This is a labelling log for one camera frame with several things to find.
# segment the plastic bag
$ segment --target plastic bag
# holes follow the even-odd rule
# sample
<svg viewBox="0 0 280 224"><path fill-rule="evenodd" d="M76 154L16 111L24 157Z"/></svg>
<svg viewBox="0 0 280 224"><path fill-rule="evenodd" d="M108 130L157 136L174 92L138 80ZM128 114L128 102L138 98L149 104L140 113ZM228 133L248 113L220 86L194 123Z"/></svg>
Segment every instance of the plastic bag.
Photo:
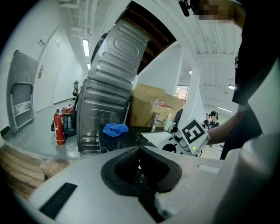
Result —
<svg viewBox="0 0 280 224"><path fill-rule="evenodd" d="M74 161L67 161L63 159L54 159L54 160L45 159L41 163L40 168L48 178L51 178L55 174L64 170L65 168L67 168L69 165L73 163Z"/></svg>

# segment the cardboard box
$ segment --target cardboard box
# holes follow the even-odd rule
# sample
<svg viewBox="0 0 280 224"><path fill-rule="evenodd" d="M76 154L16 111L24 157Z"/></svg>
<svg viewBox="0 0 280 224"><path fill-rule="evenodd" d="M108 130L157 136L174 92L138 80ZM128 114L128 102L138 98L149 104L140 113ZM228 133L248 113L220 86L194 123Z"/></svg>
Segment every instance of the cardboard box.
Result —
<svg viewBox="0 0 280 224"><path fill-rule="evenodd" d="M153 105L152 100L165 100L167 108ZM132 92L129 125L149 127L154 113L159 113L159 119L162 121L171 114L173 120L185 103L184 100L165 93L164 89L138 84ZM163 127L163 124L158 123L157 127Z"/></svg>

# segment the blue cloth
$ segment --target blue cloth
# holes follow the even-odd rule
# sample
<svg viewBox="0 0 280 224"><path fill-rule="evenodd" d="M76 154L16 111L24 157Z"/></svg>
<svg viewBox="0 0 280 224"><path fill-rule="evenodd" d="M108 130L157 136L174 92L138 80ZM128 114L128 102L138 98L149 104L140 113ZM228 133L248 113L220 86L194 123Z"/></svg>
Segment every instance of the blue cloth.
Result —
<svg viewBox="0 0 280 224"><path fill-rule="evenodd" d="M117 137L124 132L128 132L128 127L125 124L106 124L103 129L103 133L111 137Z"/></svg>

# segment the stainless steel panel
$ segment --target stainless steel panel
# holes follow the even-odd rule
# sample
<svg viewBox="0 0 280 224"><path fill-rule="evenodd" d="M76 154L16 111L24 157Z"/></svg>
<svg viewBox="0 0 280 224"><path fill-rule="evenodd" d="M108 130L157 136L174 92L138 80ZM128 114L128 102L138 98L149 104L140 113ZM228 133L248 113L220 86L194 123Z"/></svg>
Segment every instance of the stainless steel panel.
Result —
<svg viewBox="0 0 280 224"><path fill-rule="evenodd" d="M18 50L13 54L7 81L7 113L13 134L34 120L33 86L38 65Z"/></svg>
<svg viewBox="0 0 280 224"><path fill-rule="evenodd" d="M18 116L22 113L31 110L31 101L23 102L17 105L14 105L14 116Z"/></svg>
<svg viewBox="0 0 280 224"><path fill-rule="evenodd" d="M77 110L77 139L81 152L99 151L98 124L122 123L130 92L85 79Z"/></svg>
<svg viewBox="0 0 280 224"><path fill-rule="evenodd" d="M77 104L80 152L100 150L99 124L123 123L148 41L142 32L120 20L96 51Z"/></svg>
<svg viewBox="0 0 280 224"><path fill-rule="evenodd" d="M142 32L120 20L104 39L88 78L130 91L148 41Z"/></svg>

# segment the wall switch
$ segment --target wall switch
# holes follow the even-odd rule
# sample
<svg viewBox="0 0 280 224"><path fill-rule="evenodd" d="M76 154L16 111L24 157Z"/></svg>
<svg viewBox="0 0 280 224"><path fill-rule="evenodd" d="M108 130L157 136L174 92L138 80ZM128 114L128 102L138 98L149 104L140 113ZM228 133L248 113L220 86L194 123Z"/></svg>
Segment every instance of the wall switch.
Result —
<svg viewBox="0 0 280 224"><path fill-rule="evenodd" d="M45 45L45 42L42 39L39 39L38 44L43 47Z"/></svg>

